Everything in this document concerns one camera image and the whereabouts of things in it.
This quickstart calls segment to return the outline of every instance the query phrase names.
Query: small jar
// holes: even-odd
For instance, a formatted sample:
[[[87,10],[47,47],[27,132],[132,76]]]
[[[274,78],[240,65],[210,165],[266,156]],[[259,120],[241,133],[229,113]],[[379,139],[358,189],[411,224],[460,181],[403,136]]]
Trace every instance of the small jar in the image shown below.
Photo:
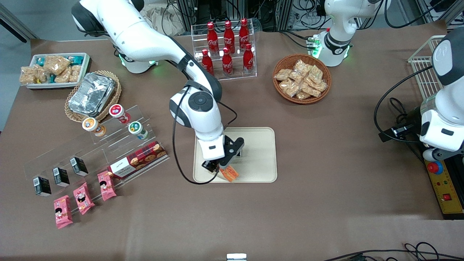
[[[115,104],[110,107],[110,115],[118,119],[122,124],[127,124],[130,121],[130,114],[128,114],[120,104]]]
[[[143,125],[138,121],[134,121],[129,125],[129,132],[137,135],[137,138],[144,140],[148,137],[148,131],[143,128]]]
[[[82,122],[82,128],[86,131],[95,133],[95,136],[101,137],[105,135],[105,126],[98,123],[97,119],[89,117]]]

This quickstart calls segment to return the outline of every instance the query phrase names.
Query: pink snack package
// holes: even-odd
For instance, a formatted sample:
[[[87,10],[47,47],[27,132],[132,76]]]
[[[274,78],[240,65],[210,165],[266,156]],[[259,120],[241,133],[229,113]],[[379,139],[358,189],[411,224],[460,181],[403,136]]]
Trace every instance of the pink snack package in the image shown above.
[[[76,198],[77,207],[81,214],[85,214],[91,207],[95,206],[89,195],[89,189],[87,188],[87,182],[82,184],[78,189],[73,191],[74,197]]]
[[[104,171],[97,176],[98,182],[100,183],[100,190],[102,192],[103,201],[116,196],[113,181],[111,180],[109,172]]]
[[[55,222],[57,228],[64,228],[72,223],[71,206],[68,196],[63,196],[53,203],[55,206]]]

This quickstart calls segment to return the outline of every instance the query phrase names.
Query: coca-cola bottle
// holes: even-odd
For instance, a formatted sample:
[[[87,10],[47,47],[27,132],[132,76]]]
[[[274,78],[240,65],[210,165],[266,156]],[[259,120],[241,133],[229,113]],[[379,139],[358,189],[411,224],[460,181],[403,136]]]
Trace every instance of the coca-cola bottle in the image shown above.
[[[224,72],[224,77],[228,78],[233,74],[232,67],[232,57],[229,54],[229,48],[224,47],[224,56],[222,57],[222,71]]]
[[[229,49],[229,53],[235,53],[235,37],[232,31],[232,22],[227,20],[224,31],[224,45]]]
[[[208,47],[211,56],[219,56],[219,43],[218,43],[218,34],[214,30],[213,22],[208,22],[208,35],[206,39],[208,40]]]
[[[203,68],[208,71],[211,75],[214,76],[214,69],[213,69],[213,60],[211,57],[208,56],[208,50],[203,49],[201,50],[203,53],[203,58],[201,59],[201,63],[203,64]]]
[[[250,42],[250,36],[248,32],[248,20],[246,18],[242,18],[240,21],[242,27],[240,27],[240,31],[238,33],[238,42],[240,43],[240,52],[245,52],[246,44]]]
[[[245,52],[243,53],[243,72],[251,74],[253,72],[253,52],[251,51],[251,44],[245,45]]]

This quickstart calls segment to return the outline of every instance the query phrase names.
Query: brown tablecloth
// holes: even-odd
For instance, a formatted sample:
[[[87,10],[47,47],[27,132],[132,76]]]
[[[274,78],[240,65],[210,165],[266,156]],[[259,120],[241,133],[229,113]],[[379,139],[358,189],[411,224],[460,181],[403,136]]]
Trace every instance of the brown tablecloth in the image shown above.
[[[444,23],[359,31],[320,102],[296,105],[274,89],[272,71],[285,55],[303,52],[278,33],[257,34],[258,77],[222,81],[223,102],[238,112],[236,127],[269,126],[276,134],[274,183],[195,186],[173,158],[135,179],[121,196],[56,229],[53,207],[33,194],[23,164],[82,134],[64,114],[69,90],[21,87],[0,136],[0,256],[6,260],[323,260],[370,248],[401,248],[422,240],[440,252],[464,255],[464,221],[441,220],[428,176],[404,144],[383,144],[373,124],[380,96],[411,73],[406,59]],[[179,38],[192,49],[190,37]],[[115,73],[120,103],[151,118],[172,152],[169,98],[185,83],[161,61],[129,73],[105,40],[32,42],[32,53],[86,52],[91,70]],[[395,90],[408,109],[421,101],[408,81]],[[223,121],[233,115],[221,108]],[[395,114],[381,106],[383,128]],[[191,173],[194,132],[177,128],[177,150]]]

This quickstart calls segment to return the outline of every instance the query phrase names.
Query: wicker basket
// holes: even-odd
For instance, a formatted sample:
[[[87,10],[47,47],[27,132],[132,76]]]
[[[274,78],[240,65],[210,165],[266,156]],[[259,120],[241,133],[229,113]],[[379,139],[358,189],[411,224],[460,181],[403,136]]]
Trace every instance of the wicker basket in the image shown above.
[[[111,79],[113,79],[116,82],[116,89],[113,91],[113,94],[110,97],[110,101],[107,103],[107,105],[103,109],[103,111],[95,117],[97,119],[97,121],[101,122],[101,120],[103,120],[108,115],[110,107],[112,105],[117,104],[117,102],[119,100],[119,97],[121,96],[121,84],[119,83],[119,79],[112,72],[96,71],[95,73],[106,76],[106,77],[110,77]],[[77,92],[77,90],[79,89],[79,86],[80,86],[80,83],[76,87],[74,87],[74,89],[68,95],[68,98],[66,99],[66,103],[64,104],[64,112],[66,113],[66,116],[68,116],[68,118],[70,118],[71,120],[81,123],[88,116],[83,115],[83,114],[79,114],[79,113],[75,113],[75,112],[71,111],[71,109],[69,108],[69,100]]]
[[[279,86],[279,81],[277,81],[274,78],[274,75],[276,75],[281,69],[293,69],[293,66],[295,66],[296,61],[298,59],[301,59],[303,62],[309,65],[316,65],[323,72],[322,78],[327,83],[327,89],[325,89],[319,97],[309,97],[304,100],[292,98],[282,91],[282,89]],[[277,62],[276,67],[274,68],[274,74],[272,75],[272,81],[274,82],[274,87],[280,93],[280,95],[282,95],[282,97],[294,103],[298,103],[298,104],[310,104],[310,103],[317,102],[318,100],[324,98],[327,95],[332,85],[332,77],[330,75],[330,71],[327,68],[327,66],[325,66],[325,64],[319,61],[318,59],[308,54],[303,54],[303,53],[291,54],[289,56],[282,58],[279,62]]]

